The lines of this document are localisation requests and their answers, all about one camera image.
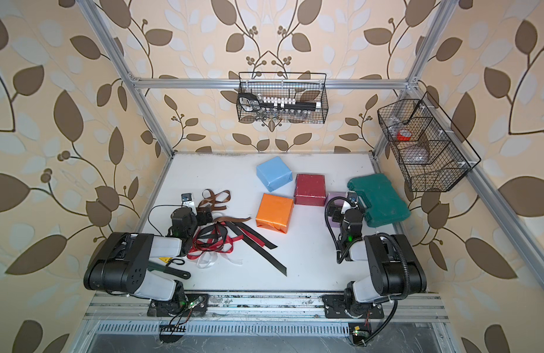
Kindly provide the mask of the brown satin ribbon bow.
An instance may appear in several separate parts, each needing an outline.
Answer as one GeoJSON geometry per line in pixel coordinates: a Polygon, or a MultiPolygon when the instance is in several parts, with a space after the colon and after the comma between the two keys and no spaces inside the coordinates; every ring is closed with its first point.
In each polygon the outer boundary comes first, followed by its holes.
{"type": "MultiPolygon", "coordinates": [[[[210,213],[221,212],[227,210],[227,204],[231,201],[232,195],[229,190],[220,191],[218,193],[211,189],[202,191],[202,200],[196,207],[197,211],[209,211],[210,213]]],[[[232,216],[219,216],[214,218],[214,222],[248,222],[251,217],[239,218],[232,216]]]]}

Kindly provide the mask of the black lettered ribbon bow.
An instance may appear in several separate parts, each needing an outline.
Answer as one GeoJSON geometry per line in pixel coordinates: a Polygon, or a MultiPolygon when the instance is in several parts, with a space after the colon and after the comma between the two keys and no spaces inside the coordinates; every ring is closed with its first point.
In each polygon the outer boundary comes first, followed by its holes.
{"type": "Polygon", "coordinates": [[[287,276],[287,267],[283,265],[279,260],[277,260],[272,254],[269,253],[269,250],[276,249],[277,245],[275,245],[273,249],[269,249],[268,247],[260,247],[256,245],[255,243],[253,243],[252,241],[248,241],[248,242],[238,241],[236,243],[239,243],[239,242],[242,242],[245,245],[248,245],[252,250],[255,251],[255,253],[257,253],[260,257],[262,257],[264,260],[270,263],[270,265],[273,266],[273,268],[278,270],[284,276],[287,276]]]}

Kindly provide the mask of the red satin ribbon bow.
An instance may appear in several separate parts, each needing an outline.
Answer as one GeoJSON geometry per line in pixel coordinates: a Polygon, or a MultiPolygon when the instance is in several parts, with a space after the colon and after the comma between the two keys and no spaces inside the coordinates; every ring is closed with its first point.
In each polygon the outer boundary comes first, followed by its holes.
{"type": "Polygon", "coordinates": [[[238,241],[252,241],[260,247],[273,249],[274,244],[255,229],[241,222],[216,222],[198,230],[192,237],[192,246],[187,252],[188,260],[198,260],[205,253],[230,254],[238,241]]]}

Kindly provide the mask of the purple gift box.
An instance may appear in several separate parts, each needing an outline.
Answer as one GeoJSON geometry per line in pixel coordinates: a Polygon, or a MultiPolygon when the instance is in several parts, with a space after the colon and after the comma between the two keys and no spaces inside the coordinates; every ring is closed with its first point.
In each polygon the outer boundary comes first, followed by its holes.
{"type": "Polygon", "coordinates": [[[342,207],[344,201],[342,199],[335,200],[330,205],[327,205],[335,197],[347,197],[345,192],[329,192],[326,198],[326,210],[327,210],[327,221],[331,228],[340,228],[341,222],[343,220],[342,207]]]}

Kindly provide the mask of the white satin ribbon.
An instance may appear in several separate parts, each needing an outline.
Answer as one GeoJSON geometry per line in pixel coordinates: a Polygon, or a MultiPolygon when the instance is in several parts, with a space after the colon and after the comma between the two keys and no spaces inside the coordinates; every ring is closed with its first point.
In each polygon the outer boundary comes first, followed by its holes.
{"type": "Polygon", "coordinates": [[[195,264],[199,269],[209,269],[216,266],[218,263],[229,263],[233,266],[242,266],[242,260],[236,260],[224,253],[205,252],[196,261],[195,264]]]}

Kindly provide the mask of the dark red gift box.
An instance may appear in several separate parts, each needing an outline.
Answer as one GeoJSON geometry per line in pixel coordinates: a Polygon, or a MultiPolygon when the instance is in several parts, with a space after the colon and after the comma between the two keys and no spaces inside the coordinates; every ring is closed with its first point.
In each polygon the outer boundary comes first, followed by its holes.
{"type": "Polygon", "coordinates": [[[323,207],[326,203],[326,180],[321,174],[298,174],[294,202],[297,205],[323,207]]]}

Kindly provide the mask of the orange gift box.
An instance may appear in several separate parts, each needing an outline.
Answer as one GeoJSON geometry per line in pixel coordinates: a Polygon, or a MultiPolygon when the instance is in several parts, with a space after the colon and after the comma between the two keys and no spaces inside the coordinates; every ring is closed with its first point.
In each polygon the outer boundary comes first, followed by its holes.
{"type": "Polygon", "coordinates": [[[257,213],[256,225],[287,234],[293,208],[293,199],[264,194],[257,213]]]}

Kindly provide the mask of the blue gift box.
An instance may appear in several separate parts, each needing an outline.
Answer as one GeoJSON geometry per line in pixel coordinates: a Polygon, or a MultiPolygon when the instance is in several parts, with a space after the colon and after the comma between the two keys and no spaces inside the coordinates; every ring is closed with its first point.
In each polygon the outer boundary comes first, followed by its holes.
{"type": "Polygon", "coordinates": [[[256,168],[257,176],[269,192],[273,192],[293,181],[291,169],[280,157],[274,157],[256,168]]]}

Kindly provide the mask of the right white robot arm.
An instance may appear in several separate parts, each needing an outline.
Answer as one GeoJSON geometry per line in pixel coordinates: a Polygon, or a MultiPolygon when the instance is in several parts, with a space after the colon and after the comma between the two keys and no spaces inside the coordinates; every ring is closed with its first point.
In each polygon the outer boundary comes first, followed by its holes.
{"type": "Polygon", "coordinates": [[[336,207],[327,225],[337,223],[337,262],[363,261],[367,276],[351,281],[343,294],[345,309],[353,316],[366,307],[403,300],[426,291],[427,279],[420,262],[405,235],[378,232],[362,234],[363,214],[357,208],[336,207]]]}

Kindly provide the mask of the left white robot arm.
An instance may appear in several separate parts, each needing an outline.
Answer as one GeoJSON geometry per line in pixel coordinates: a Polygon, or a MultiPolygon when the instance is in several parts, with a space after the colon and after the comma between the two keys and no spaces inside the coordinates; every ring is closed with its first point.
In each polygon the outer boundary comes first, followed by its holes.
{"type": "Polygon", "coordinates": [[[177,269],[168,257],[183,263],[201,225],[213,221],[211,207],[179,207],[170,216],[167,235],[113,232],[92,256],[84,275],[90,291],[131,295],[141,299],[171,302],[191,273],[177,269]]]}

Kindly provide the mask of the green plastic tool case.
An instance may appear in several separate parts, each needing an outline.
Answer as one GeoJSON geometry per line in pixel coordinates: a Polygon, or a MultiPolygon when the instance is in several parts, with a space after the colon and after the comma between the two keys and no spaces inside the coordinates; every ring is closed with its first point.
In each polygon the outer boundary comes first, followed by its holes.
{"type": "Polygon", "coordinates": [[[362,200],[364,219],[370,228],[403,222],[411,215],[407,204],[384,174],[352,178],[347,187],[362,200]]]}

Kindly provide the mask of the red item in basket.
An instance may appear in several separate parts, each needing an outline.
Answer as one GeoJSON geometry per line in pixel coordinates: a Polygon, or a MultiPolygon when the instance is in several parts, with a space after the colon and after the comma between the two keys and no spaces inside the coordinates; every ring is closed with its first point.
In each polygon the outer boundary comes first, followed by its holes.
{"type": "Polygon", "coordinates": [[[412,133],[408,129],[400,129],[396,134],[397,141],[406,142],[412,139],[412,133]]]}

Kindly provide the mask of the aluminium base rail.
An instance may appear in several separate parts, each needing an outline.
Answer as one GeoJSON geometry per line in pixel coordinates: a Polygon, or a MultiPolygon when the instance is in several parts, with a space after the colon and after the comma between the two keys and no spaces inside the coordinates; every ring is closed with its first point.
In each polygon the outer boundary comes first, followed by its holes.
{"type": "Polygon", "coordinates": [[[77,337],[95,335],[181,336],[316,336],[351,335],[358,327],[387,329],[399,324],[427,328],[438,341],[451,339],[450,320],[437,294],[416,294],[402,301],[395,313],[387,302],[363,317],[348,316],[324,301],[321,292],[210,291],[208,297],[183,314],[158,314],[145,299],[97,294],[81,322],[77,337]]]}

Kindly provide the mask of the black handled scissors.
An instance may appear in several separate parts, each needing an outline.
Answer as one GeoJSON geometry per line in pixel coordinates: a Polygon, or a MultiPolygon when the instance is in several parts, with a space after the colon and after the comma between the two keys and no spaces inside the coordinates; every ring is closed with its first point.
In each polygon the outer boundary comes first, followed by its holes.
{"type": "Polygon", "coordinates": [[[257,95],[255,94],[240,93],[237,95],[237,105],[240,106],[241,109],[247,113],[256,113],[261,110],[264,110],[264,111],[272,111],[272,110],[292,111],[294,110],[295,112],[299,112],[299,111],[315,112],[315,111],[321,111],[323,109],[323,105],[320,101],[317,101],[317,102],[297,101],[297,102],[298,104],[296,105],[295,109],[276,109],[276,108],[270,109],[270,108],[260,107],[257,95]]]}

